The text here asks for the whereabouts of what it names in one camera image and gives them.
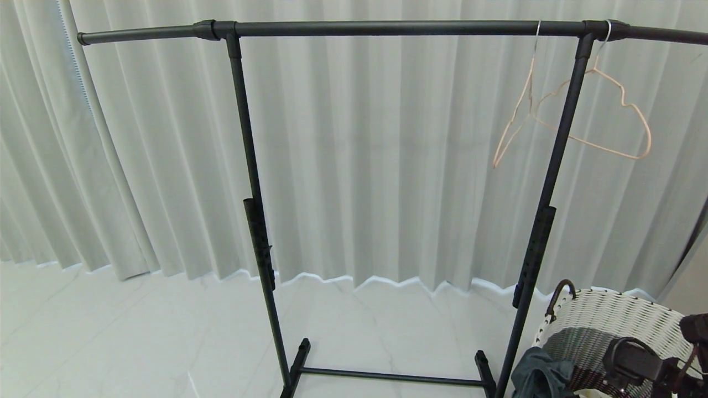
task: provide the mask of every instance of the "laundry basket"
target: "laundry basket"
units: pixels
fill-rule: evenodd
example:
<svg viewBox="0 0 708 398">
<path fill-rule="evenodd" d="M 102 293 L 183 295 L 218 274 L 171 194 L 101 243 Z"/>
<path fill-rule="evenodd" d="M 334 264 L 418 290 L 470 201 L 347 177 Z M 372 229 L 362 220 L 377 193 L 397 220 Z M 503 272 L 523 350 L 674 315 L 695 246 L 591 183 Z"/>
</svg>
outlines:
<svg viewBox="0 0 708 398">
<path fill-rule="evenodd" d="M 611 340 L 631 336 L 649 345 L 662 358 L 686 361 L 693 346 L 681 334 L 678 322 L 683 315 L 662 305 L 604 289 L 576 290 L 570 280 L 562 280 L 549 303 L 536 334 L 539 346 L 553 360 L 573 363 L 569 387 L 573 391 L 595 389 L 616 398 L 649 398 L 651 383 L 628 386 L 621 392 L 603 383 L 603 356 Z M 688 374 L 700 377 L 695 368 Z"/>
</svg>

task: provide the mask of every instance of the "tile floor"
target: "tile floor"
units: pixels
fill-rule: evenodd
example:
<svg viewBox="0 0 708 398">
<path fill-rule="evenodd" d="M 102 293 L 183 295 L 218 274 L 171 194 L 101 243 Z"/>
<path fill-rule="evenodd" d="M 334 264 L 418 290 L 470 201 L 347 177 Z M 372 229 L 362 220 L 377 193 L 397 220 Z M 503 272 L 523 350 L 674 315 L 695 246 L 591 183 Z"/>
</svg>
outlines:
<svg viewBox="0 0 708 398">
<path fill-rule="evenodd" d="M 2 264 L 2 397 L 279 397 L 282 383 L 261 286 L 246 273 L 218 281 L 143 275 L 118 282 L 31 263 Z M 311 275 L 275 291 L 288 360 L 303 337 L 307 364 L 478 378 L 476 350 L 498 377 L 513 322 L 511 289 Z M 522 350 L 547 298 L 537 295 Z M 483 397 L 481 389 L 306 375 L 297 397 Z"/>
</svg>

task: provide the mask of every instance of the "curtain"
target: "curtain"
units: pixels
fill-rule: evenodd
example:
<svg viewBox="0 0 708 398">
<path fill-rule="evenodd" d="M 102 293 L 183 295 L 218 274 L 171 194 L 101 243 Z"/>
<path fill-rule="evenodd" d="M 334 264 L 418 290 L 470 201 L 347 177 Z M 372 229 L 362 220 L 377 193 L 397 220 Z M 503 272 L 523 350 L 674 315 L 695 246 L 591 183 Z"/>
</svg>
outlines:
<svg viewBox="0 0 708 398">
<path fill-rule="evenodd" d="M 241 202 L 251 194 L 236 101 L 223 42 L 81 47 L 77 30 L 211 18 L 616 18 L 701 30 L 708 16 L 708 4 L 695 1 L 61 0 L 54 14 L 49 3 L 4 3 L 14 25 L 3 23 L 3 40 L 14 47 L 3 50 L 3 84 L 13 88 L 3 95 L 1 127 L 3 166 L 10 164 L 3 252 L 89 269 L 110 263 L 119 278 L 257 273 Z M 59 44 L 47 32 L 62 23 L 68 42 Z M 244 38 L 281 280 L 309 272 L 356 283 L 418 277 L 430 288 L 467 288 L 472 278 L 515 283 L 554 133 L 528 123 L 499 167 L 491 160 L 534 41 Z M 572 38 L 539 39 L 535 98 L 569 78 L 575 46 Z M 602 51 L 600 68 L 648 118 L 652 152 L 632 161 L 569 142 L 539 288 L 570 278 L 657 295 L 708 196 L 708 57 L 700 46 L 638 40 Z M 587 76 L 571 134 L 641 153 L 641 124 L 619 99 L 616 87 Z M 557 124 L 562 103 L 549 99 L 539 114 Z"/>
</svg>

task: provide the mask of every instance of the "black metal garment rack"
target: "black metal garment rack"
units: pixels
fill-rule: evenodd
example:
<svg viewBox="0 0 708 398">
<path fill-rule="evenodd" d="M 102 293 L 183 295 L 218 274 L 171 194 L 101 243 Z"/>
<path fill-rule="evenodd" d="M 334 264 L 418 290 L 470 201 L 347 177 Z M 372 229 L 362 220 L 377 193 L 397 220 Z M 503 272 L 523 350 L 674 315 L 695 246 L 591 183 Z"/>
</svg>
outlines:
<svg viewBox="0 0 708 398">
<path fill-rule="evenodd" d="M 538 34 L 541 36 L 564 36 L 578 38 L 575 54 L 575 65 L 571 73 L 568 93 L 566 95 L 563 113 L 559 122 L 558 133 L 549 161 L 546 178 L 541 191 L 541 198 L 536 210 L 536 218 L 529 238 L 524 264 L 516 285 L 512 305 L 517 309 L 516 318 L 509 338 L 509 345 L 504 363 L 499 375 L 498 384 L 494 382 L 489 369 L 489 363 L 483 351 L 477 351 L 474 359 L 479 369 L 481 380 L 461 380 L 443 377 L 424 377 L 411 375 L 393 375 L 388 373 L 357 372 L 352 370 L 335 370 L 309 368 L 305 360 L 310 350 L 308 339 L 302 339 L 295 361 L 288 368 L 285 357 L 285 347 L 282 342 L 278 313 L 275 308 L 275 273 L 270 262 L 270 244 L 266 231 L 266 219 L 261 200 L 261 184 L 258 180 L 256 150 L 253 146 L 253 132 L 249 105 L 246 100 L 246 85 L 244 69 L 241 63 L 241 38 L 256 36 L 398 36 L 398 35 L 536 35 L 538 21 L 339 21 L 339 22 L 267 22 L 243 23 L 234 21 L 201 21 L 193 25 L 170 26 L 163 28 L 144 28 L 129 30 L 114 30 L 98 33 L 79 33 L 78 41 L 82 45 L 102 42 L 122 42 L 133 40 L 167 39 L 167 38 L 201 38 L 205 40 L 226 40 L 229 59 L 231 60 L 236 101 L 239 108 L 241 133 L 246 150 L 246 164 L 251 182 L 253 197 L 244 200 L 246 216 L 249 221 L 253 250 L 256 252 L 258 274 L 268 310 L 270 328 L 273 331 L 275 350 L 282 373 L 281 398 L 293 397 L 297 383 L 302 374 L 362 377 L 369 379 L 398 380 L 409 382 L 438 383 L 484 388 L 487 398 L 502 398 L 511 375 L 516 352 L 521 340 L 521 332 L 531 303 L 536 279 L 541 268 L 543 254 L 551 232 L 551 225 L 556 213 L 552 207 L 551 197 L 556 184 L 558 172 L 563 159 L 563 153 L 568 142 L 568 135 L 573 122 L 573 114 L 578 105 L 578 97 L 583 85 L 583 77 L 595 40 L 613 41 L 621 39 L 644 39 L 664 42 L 683 42 L 689 44 L 708 45 L 708 33 L 691 32 L 662 28 L 646 28 L 630 26 L 627 23 L 610 20 L 611 30 L 607 21 L 561 22 L 543 21 Z"/>
</svg>

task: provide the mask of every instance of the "basket handle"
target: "basket handle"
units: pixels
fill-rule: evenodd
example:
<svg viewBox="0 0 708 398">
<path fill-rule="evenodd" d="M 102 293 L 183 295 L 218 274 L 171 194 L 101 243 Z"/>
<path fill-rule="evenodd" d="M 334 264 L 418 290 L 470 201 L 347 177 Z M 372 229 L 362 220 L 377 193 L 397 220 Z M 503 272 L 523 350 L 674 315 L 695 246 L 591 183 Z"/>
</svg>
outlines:
<svg viewBox="0 0 708 398">
<path fill-rule="evenodd" d="M 556 290 L 553 292 L 553 296 L 551 297 L 551 302 L 548 303 L 548 308 L 546 309 L 546 316 L 551 316 L 551 321 L 549 323 L 552 323 L 556 320 L 556 315 L 553 311 L 553 307 L 556 306 L 556 301 L 558 301 L 558 296 L 561 295 L 561 292 L 563 291 L 563 288 L 568 286 L 571 289 L 571 294 L 573 295 L 573 300 L 576 299 L 576 292 L 575 292 L 575 285 L 569 280 L 569 279 L 563 279 L 560 282 L 558 282 L 558 286 L 556 286 Z"/>
</svg>

